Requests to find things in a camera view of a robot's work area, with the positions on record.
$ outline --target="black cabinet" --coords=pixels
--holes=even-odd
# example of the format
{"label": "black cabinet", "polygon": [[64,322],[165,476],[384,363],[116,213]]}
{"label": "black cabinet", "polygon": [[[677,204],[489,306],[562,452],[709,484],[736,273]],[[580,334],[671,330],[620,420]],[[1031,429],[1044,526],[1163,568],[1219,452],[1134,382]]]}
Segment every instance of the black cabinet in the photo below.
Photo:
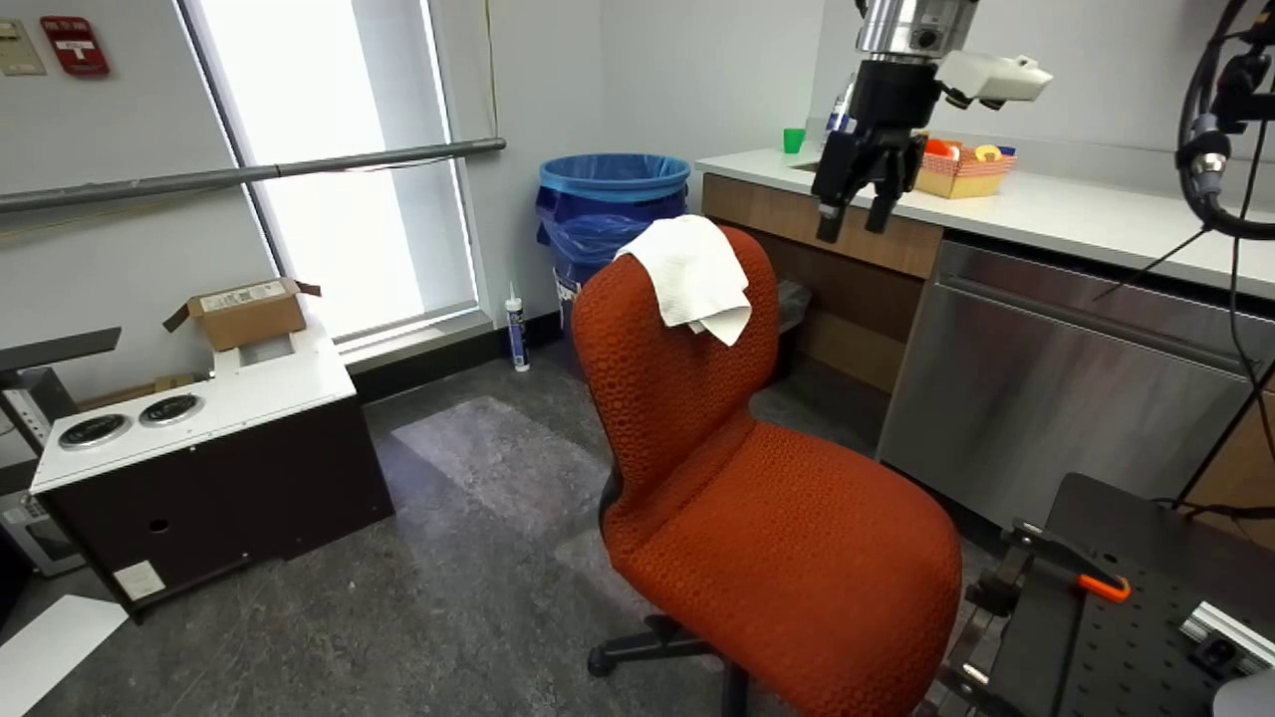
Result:
{"label": "black cabinet", "polygon": [[33,568],[0,529],[0,635],[4,635],[4,621],[17,615],[17,597],[23,594],[29,578],[33,578]]}
{"label": "black cabinet", "polygon": [[135,464],[41,502],[132,615],[396,509],[355,402]]}

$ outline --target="white towel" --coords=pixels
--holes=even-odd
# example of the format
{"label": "white towel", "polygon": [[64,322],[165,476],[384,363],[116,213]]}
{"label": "white towel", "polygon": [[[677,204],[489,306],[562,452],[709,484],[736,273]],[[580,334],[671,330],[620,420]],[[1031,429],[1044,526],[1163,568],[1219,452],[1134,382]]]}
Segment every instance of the white towel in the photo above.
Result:
{"label": "white towel", "polygon": [[724,347],[744,334],[752,321],[748,275],[704,216],[656,220],[620,254],[647,266],[665,326],[709,330]]}

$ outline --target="countertop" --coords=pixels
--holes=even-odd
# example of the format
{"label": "countertop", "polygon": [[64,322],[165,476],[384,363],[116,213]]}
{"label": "countertop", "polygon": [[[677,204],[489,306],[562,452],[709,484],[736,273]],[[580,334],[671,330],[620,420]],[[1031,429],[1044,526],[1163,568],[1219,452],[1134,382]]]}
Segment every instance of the countertop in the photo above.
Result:
{"label": "countertop", "polygon": [[[169,395],[199,395],[203,407],[165,427],[135,424],[145,407]],[[351,398],[355,382],[324,326],[291,334],[291,355],[243,363],[238,352],[219,352],[209,382],[128,398],[116,407],[54,420],[41,453],[33,494],[53,494],[121,468],[135,468],[173,452],[186,452],[223,435],[279,424],[340,398]],[[132,427],[108,444],[61,447],[61,435],[92,416],[128,416]]]}
{"label": "countertop", "polygon": [[[814,170],[794,169],[776,152],[712,156],[699,169],[704,176],[730,176],[776,192],[810,197],[814,186]],[[897,216],[951,232],[971,232],[984,238],[1081,254],[1110,266],[1149,266],[1150,258],[1169,254],[1175,242],[1199,232],[1199,220],[1189,213],[1178,197],[1044,176],[1031,169],[1016,169],[1003,181],[999,197],[989,198],[936,198],[907,192],[897,204]],[[1230,237],[1205,237],[1157,273],[1189,282],[1229,286]],[[1275,301],[1275,242],[1244,242],[1239,290]]]}

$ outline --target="cardboard box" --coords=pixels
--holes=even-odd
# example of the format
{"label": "cardboard box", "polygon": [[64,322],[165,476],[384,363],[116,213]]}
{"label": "cardboard box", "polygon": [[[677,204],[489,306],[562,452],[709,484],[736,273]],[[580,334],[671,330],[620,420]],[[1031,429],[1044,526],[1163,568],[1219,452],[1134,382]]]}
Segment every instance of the cardboard box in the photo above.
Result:
{"label": "cardboard box", "polygon": [[299,297],[317,297],[317,286],[271,281],[194,297],[165,326],[177,330],[193,321],[213,352],[271,342],[305,326]]}
{"label": "cardboard box", "polygon": [[918,192],[942,197],[942,198],[995,197],[1008,170],[1011,170],[1008,156],[989,165],[923,156],[918,170]]}

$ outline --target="blue trash can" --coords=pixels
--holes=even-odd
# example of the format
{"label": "blue trash can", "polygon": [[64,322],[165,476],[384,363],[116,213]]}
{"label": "blue trash can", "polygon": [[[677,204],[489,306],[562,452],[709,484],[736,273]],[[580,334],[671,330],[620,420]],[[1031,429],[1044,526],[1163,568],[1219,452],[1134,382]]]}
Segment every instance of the blue trash can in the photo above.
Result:
{"label": "blue trash can", "polygon": [[653,220],[684,213],[689,169],[671,156],[562,156],[541,169],[538,242],[574,297]]}

